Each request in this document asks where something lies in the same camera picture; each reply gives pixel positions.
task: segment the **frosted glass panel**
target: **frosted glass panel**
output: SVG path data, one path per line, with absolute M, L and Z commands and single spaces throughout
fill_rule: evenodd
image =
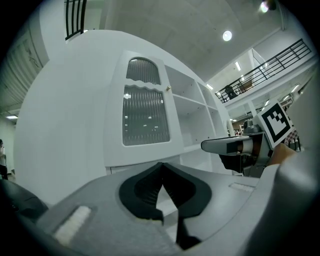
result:
M 163 94 L 126 86 L 123 95 L 122 140 L 126 146 L 170 140 Z
M 155 64 L 144 58 L 134 58 L 130 60 L 126 72 L 126 78 L 144 83 L 160 85 L 159 71 Z

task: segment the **cabinet door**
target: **cabinet door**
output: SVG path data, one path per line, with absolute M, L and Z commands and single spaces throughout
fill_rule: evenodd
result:
M 105 166 L 150 162 L 183 152 L 163 61 L 125 51 L 109 85 L 104 115 Z

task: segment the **black railing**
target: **black railing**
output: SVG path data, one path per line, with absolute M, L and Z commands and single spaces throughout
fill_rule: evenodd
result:
M 69 20 L 70 2 L 72 2 L 71 21 Z M 71 1 L 66 0 L 64 3 L 66 4 L 66 7 L 65 7 L 66 38 L 65 40 L 68 40 L 69 38 L 72 38 L 74 35 L 78 33 L 82 34 L 84 32 L 87 0 L 71 0 Z M 81 5 L 81 16 L 79 20 L 80 5 Z
M 234 99 L 262 82 L 270 79 L 292 64 L 311 53 L 309 47 L 302 39 L 298 40 L 276 56 L 257 66 L 255 69 L 241 76 L 234 82 L 216 92 L 216 96 L 222 103 Z

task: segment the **person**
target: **person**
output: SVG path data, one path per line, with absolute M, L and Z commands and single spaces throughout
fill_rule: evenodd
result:
M 8 171 L 7 171 L 7 158 L 6 158 L 6 150 L 4 147 L 4 142 L 0 139 L 0 174 L 2 179 L 8 179 Z

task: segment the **recessed light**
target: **recessed light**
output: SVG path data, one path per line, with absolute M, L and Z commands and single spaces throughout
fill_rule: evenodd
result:
M 8 119 L 18 119 L 18 117 L 16 115 L 9 115 L 6 118 L 8 118 Z
M 229 41 L 232 38 L 232 33 L 230 31 L 225 31 L 223 32 L 222 38 L 224 41 Z
M 210 90 L 213 90 L 214 88 L 210 85 L 210 84 L 206 84 L 206 86 L 210 89 Z
M 293 90 L 291 91 L 292 93 L 295 91 L 295 89 L 297 89 L 297 87 L 299 86 L 300 84 L 297 84 L 294 88 L 293 88 Z
M 238 61 L 236 61 L 236 62 L 235 62 L 235 65 L 236 65 L 236 68 L 240 71 L 240 70 L 241 70 L 241 67 L 240 67 L 240 65 L 239 65 L 239 62 L 238 62 Z
M 260 10 L 263 12 L 263 13 L 266 13 L 269 8 L 267 7 L 266 3 L 265 2 L 262 2 L 261 5 L 260 5 Z

